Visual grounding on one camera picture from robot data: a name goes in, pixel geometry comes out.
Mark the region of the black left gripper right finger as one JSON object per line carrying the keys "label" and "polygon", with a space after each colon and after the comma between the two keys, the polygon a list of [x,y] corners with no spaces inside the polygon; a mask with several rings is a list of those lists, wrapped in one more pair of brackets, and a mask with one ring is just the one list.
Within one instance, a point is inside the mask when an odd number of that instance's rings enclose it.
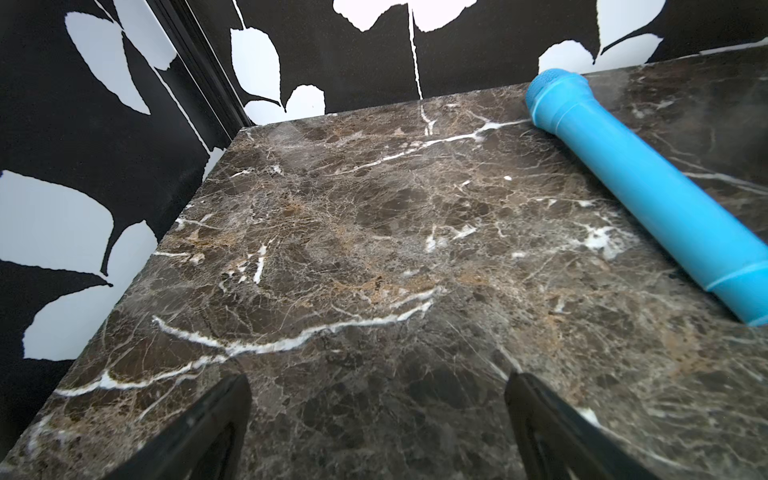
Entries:
{"label": "black left gripper right finger", "polygon": [[654,479],[543,381],[512,372],[505,402],[530,479]]}

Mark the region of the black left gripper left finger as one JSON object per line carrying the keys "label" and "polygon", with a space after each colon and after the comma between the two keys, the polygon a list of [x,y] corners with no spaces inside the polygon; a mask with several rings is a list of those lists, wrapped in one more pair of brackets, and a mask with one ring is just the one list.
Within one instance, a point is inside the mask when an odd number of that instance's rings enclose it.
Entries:
{"label": "black left gripper left finger", "polygon": [[252,395],[247,376],[229,375],[123,462],[107,479],[233,479]]}

